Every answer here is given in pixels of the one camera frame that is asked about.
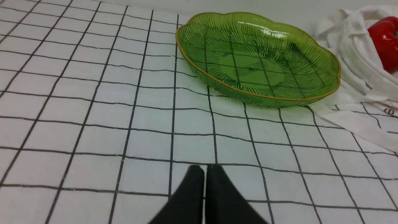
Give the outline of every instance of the bell pepper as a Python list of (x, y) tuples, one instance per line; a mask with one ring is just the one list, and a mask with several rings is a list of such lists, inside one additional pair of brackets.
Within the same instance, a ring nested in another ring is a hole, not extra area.
[(368, 29), (384, 70), (398, 71), (398, 18), (386, 17)]

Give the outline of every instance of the gold rim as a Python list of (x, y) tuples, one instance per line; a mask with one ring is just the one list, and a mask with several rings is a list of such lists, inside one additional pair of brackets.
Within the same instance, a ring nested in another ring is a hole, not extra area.
[[(279, 98), (279, 97), (273, 97), (273, 96), (265, 96), (265, 95), (255, 94), (255, 93), (252, 93), (252, 92), (246, 92), (246, 91), (244, 91), (244, 90), (237, 89), (237, 88), (235, 88), (235, 87), (233, 87), (233, 86), (230, 86), (230, 85), (228, 85), (228, 84), (226, 84), (226, 83), (223, 83), (223, 82), (219, 81), (218, 79), (216, 79), (215, 77), (211, 76), (209, 73), (203, 71), (201, 68), (199, 68), (197, 65), (195, 65), (195, 64), (188, 58), (188, 56), (185, 54), (185, 51), (184, 51), (184, 49), (181, 47), (181, 45), (180, 45), (180, 43), (179, 43), (179, 40), (178, 40), (178, 32), (179, 32), (179, 30), (180, 30), (182, 27), (187, 26), (187, 25), (189, 24), (189, 22), (190, 22), (193, 18), (195, 18), (196, 16), (199, 16), (199, 15), (202, 15), (202, 14), (218, 14), (218, 15), (228, 15), (228, 14), (251, 14), (251, 15), (254, 15), (254, 16), (259, 16), (259, 17), (261, 17), (261, 18), (264, 18), (264, 19), (266, 19), (266, 20), (268, 20), (268, 21), (270, 21), (270, 22), (272, 22), (272, 23), (290, 26), (290, 27), (293, 27), (293, 28), (296, 28), (296, 29), (302, 31), (303, 33), (305, 33), (306, 35), (308, 35), (308, 36), (315, 42), (315, 44), (316, 44), (318, 47), (320, 47), (320, 48), (326, 50), (327, 52), (329, 52), (329, 53), (334, 57), (334, 59), (337, 61), (338, 65), (339, 65), (339, 71), (338, 71), (338, 75), (337, 75), (337, 81), (338, 81), (338, 83), (337, 83), (336, 88), (334, 88), (332, 91), (330, 91), (330, 92), (328, 92), (328, 93), (325, 93), (325, 94), (320, 95), (320, 96), (317, 96), (317, 97), (306, 98), (306, 99), (293, 99), (293, 98)], [(177, 29), (177, 31), (176, 31), (176, 42), (177, 42), (178, 48), (179, 48), (179, 50), (181, 51), (181, 53), (182, 53), (182, 55), (184, 56), (184, 58), (185, 58), (192, 66), (194, 66), (197, 70), (199, 70), (200, 72), (202, 72), (203, 74), (205, 74), (205, 75), (208, 76), (209, 78), (215, 80), (216, 82), (221, 83), (222, 85), (224, 85), (224, 86), (226, 86), (226, 87), (228, 87), (228, 88), (230, 88), (230, 89), (236, 90), (236, 91), (241, 92), (241, 93), (244, 93), (244, 94), (249, 94), (249, 95), (253, 95), (253, 96), (258, 96), (258, 97), (268, 98), (268, 99), (274, 99), (274, 100), (285, 100), (285, 101), (310, 101), (310, 100), (316, 100), (316, 99), (320, 99), (320, 98), (324, 98), (324, 97), (326, 97), (326, 96), (329, 96), (330, 94), (334, 93), (334, 92), (340, 87), (341, 65), (340, 65), (340, 62), (339, 62), (339, 60), (337, 59), (336, 55), (334, 55), (332, 52), (330, 52), (330, 51), (327, 50), (326, 48), (320, 46), (320, 45), (315, 41), (315, 39), (314, 39), (311, 35), (309, 35), (307, 32), (305, 32), (304, 30), (302, 30), (302, 29), (300, 29), (300, 28), (297, 28), (297, 27), (295, 27), (295, 26), (289, 25), (289, 24), (274, 22), (274, 21), (272, 21), (272, 20), (270, 20), (270, 19), (268, 19), (268, 18), (266, 18), (266, 17), (264, 17), (264, 16), (260, 16), (260, 15), (257, 15), (257, 14), (255, 14), (255, 13), (251, 13), (251, 12), (229, 12), (229, 13), (202, 12), (202, 13), (196, 14), (196, 15), (192, 16), (192, 17), (187, 21), (187, 23), (186, 23), (185, 25), (182, 25), (182, 26), (180, 26), (180, 27)]]

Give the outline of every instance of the white tablecloth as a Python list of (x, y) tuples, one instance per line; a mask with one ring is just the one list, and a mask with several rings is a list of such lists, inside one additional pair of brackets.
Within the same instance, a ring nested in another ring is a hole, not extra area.
[[(188, 19), (89, 0), (0, 5), (1, 223), (144, 224), (190, 164), (209, 163), (272, 224), (397, 222), (396, 154), (307, 107), (207, 88), (176, 47)], [(369, 104), (333, 109), (398, 134)]]

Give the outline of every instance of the green glass dish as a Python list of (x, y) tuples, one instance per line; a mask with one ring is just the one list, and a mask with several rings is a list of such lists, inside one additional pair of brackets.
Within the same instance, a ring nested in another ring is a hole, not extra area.
[(256, 14), (197, 14), (176, 41), (197, 77), (249, 104), (302, 106), (340, 86), (334, 54), (303, 30)]

